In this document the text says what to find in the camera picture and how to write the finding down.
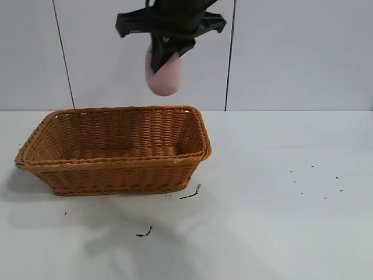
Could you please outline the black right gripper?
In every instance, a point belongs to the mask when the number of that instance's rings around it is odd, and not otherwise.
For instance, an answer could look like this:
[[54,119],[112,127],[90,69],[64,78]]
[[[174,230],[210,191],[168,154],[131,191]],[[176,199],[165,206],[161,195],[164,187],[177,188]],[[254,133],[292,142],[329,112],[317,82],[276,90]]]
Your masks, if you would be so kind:
[[223,31],[225,18],[207,11],[215,3],[154,1],[151,5],[146,1],[142,9],[117,14],[115,28],[122,38],[131,33],[151,33],[150,66],[155,74],[174,54],[181,57],[193,49],[196,37]]

